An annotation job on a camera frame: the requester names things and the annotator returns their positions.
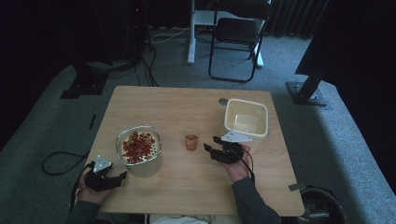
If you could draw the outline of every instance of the gray carpet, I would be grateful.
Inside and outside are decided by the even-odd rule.
[[[209,39],[208,35],[199,37]],[[287,81],[306,80],[306,76],[296,76],[294,71],[309,40],[267,36],[262,46],[264,67],[247,84],[211,79],[207,74],[209,45],[204,41],[197,42],[195,64],[188,65],[188,43],[184,37],[153,43],[157,55],[152,75],[161,87],[271,92],[298,182],[331,190],[346,212],[347,223],[394,223],[395,195],[336,88],[325,82],[318,88],[330,109],[295,105],[289,95]],[[144,49],[143,55],[150,63],[153,53]],[[100,63],[92,65],[108,68]],[[242,63],[240,67],[222,66],[220,70],[241,75],[248,73],[250,66]],[[52,80],[0,153],[0,223],[65,222],[70,192],[84,162],[64,175],[44,174],[41,162],[55,151],[87,153],[114,88],[147,86],[145,71],[140,64],[135,71],[111,73],[102,95],[82,95],[75,100],[60,99],[74,80],[73,67],[65,68]],[[93,125],[92,116],[96,117]],[[61,172],[76,161],[78,158],[60,155],[49,160],[47,168]],[[125,220],[125,215],[99,216],[113,223]]]

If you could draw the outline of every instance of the small cup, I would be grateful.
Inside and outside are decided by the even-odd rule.
[[[189,151],[194,151],[198,148],[199,142],[199,131],[195,128],[186,128],[184,130],[184,140],[186,143],[186,149]]]

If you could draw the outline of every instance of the sleeve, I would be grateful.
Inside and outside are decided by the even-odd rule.
[[[78,201],[70,213],[66,224],[93,224],[99,211],[99,204]]]
[[[265,204],[249,177],[232,185],[239,218],[244,224],[281,223],[277,212]]]

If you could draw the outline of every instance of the hand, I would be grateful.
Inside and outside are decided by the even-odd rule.
[[[96,192],[95,190],[90,189],[85,185],[86,179],[87,179],[87,173],[82,175],[78,181],[78,188],[79,188],[78,201],[87,201],[102,205],[102,203],[105,201],[105,199],[111,193],[112,190],[106,189],[100,192]]]
[[[242,148],[247,152],[250,151],[250,147],[242,145]],[[246,153],[246,151],[244,151],[244,157],[242,158],[242,160],[244,160],[246,164],[248,164],[248,154]],[[228,176],[230,177],[231,181],[233,181],[233,183],[249,176],[248,168],[241,161],[232,164],[221,162],[220,164],[225,168]]]

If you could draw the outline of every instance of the food in bowl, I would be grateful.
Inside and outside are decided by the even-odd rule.
[[[157,154],[155,139],[151,133],[134,131],[129,135],[128,140],[123,141],[122,149],[125,152],[122,156],[128,163],[147,161]]]

